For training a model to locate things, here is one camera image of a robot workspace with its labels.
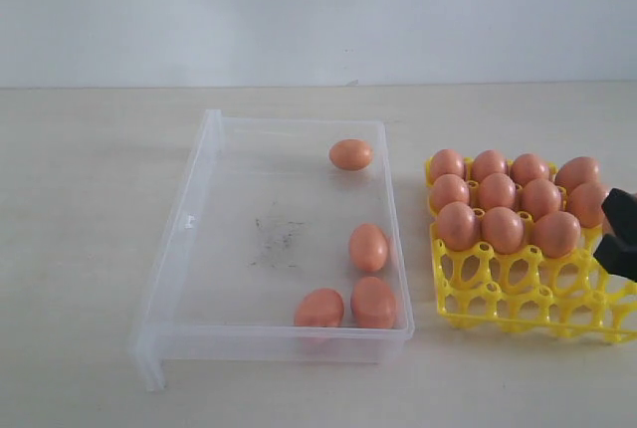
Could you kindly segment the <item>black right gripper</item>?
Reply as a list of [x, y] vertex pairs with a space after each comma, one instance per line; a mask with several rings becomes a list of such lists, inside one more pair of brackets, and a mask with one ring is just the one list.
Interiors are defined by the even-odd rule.
[[636, 279], [636, 197], [612, 188], [601, 205], [612, 233], [605, 234], [593, 257], [610, 275]]

